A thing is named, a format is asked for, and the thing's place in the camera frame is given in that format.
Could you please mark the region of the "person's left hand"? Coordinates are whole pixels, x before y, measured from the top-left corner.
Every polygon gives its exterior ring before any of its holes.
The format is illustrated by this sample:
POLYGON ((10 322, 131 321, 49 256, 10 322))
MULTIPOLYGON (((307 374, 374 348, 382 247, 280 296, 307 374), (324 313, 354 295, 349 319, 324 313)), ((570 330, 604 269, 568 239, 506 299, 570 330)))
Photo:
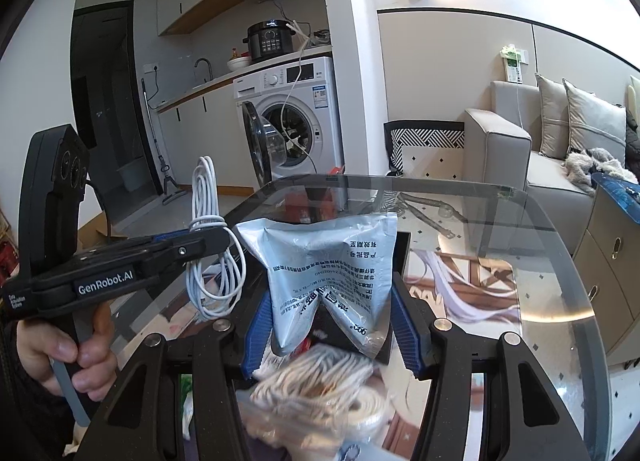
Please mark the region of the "person's left hand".
POLYGON ((111 351, 114 323, 107 303, 96 306, 92 316, 93 334, 77 345, 65 332, 41 321, 20 321, 16 329, 18 358, 26 373, 53 395, 62 389, 53 374, 50 360, 77 363, 72 376, 74 389, 92 401, 101 401, 117 377, 117 358, 111 351))

